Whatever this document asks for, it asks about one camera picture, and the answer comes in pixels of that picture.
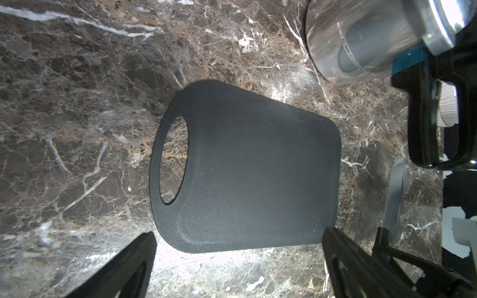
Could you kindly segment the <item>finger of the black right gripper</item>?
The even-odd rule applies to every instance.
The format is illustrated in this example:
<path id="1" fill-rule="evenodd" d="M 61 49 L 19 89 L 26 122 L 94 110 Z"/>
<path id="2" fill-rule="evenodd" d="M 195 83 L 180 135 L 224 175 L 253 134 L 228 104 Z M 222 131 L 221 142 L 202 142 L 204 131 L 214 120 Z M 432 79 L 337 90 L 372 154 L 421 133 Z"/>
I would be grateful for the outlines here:
<path id="1" fill-rule="evenodd" d="M 425 259 L 397 250 L 390 246 L 391 232 L 377 229 L 373 256 L 385 264 L 397 277 L 424 298 L 475 298 L 477 286 L 456 271 L 431 263 Z M 421 277 L 413 282 L 398 264 L 398 260 L 422 270 Z"/>

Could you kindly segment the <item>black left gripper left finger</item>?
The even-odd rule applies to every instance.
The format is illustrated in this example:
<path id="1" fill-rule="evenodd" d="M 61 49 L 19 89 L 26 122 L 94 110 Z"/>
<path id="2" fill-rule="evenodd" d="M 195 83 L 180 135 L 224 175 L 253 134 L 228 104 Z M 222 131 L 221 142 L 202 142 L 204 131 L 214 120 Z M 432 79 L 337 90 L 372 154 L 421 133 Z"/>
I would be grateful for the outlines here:
<path id="1" fill-rule="evenodd" d="M 96 274 L 67 295 L 69 298 L 144 298 L 154 265 L 157 242 L 142 233 Z"/>

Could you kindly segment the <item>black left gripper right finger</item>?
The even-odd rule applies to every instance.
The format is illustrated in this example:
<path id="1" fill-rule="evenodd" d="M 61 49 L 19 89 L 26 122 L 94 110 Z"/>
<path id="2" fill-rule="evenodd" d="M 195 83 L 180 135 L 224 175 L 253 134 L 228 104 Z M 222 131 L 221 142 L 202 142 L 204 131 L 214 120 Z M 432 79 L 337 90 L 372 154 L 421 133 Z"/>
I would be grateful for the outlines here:
<path id="1" fill-rule="evenodd" d="M 326 265 L 337 298 L 418 298 L 420 295 L 391 274 L 344 232 L 325 229 Z"/>

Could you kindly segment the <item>knife with black handle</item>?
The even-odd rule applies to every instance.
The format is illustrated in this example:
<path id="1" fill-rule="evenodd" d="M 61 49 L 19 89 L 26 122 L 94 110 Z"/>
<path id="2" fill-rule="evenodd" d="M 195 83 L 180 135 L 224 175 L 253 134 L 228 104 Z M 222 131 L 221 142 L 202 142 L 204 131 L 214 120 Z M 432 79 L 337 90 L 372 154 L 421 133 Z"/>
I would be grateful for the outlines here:
<path id="1" fill-rule="evenodd" d="M 401 157 L 396 160 L 391 169 L 388 190 L 386 193 L 383 231 L 387 231 L 388 241 L 390 243 L 392 243 L 398 235 L 405 174 L 406 159 L 405 157 Z"/>

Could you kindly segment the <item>dark grey cutting board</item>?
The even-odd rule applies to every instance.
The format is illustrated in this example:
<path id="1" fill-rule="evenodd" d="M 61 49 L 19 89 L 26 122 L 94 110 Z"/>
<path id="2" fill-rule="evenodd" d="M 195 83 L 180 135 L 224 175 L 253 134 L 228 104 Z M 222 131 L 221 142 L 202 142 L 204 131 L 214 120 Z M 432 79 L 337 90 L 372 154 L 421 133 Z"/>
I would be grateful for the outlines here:
<path id="1" fill-rule="evenodd" d="M 170 126 L 189 130 L 184 180 L 161 199 Z M 150 164 L 160 235 L 185 253 L 320 243 L 337 221 L 342 142 L 330 119 L 214 80 L 190 84 L 166 111 Z"/>

